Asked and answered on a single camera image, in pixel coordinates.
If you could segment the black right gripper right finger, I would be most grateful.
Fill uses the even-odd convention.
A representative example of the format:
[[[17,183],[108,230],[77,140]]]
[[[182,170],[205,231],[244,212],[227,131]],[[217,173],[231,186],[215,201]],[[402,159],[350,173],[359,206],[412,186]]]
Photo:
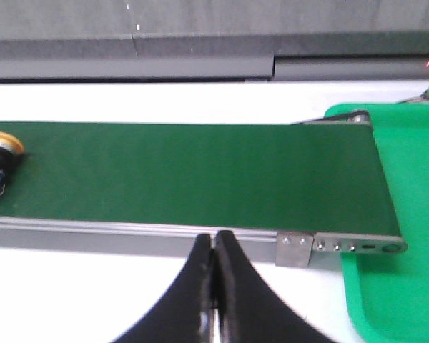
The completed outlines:
[[[257,273],[231,231],[215,238],[222,342],[330,342],[291,310]]]

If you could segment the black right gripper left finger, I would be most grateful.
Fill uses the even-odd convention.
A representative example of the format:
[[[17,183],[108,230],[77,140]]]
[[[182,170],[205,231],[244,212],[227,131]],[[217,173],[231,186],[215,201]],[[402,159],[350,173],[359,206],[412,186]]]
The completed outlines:
[[[212,241],[196,237],[187,261],[158,302],[116,342],[212,342]]]

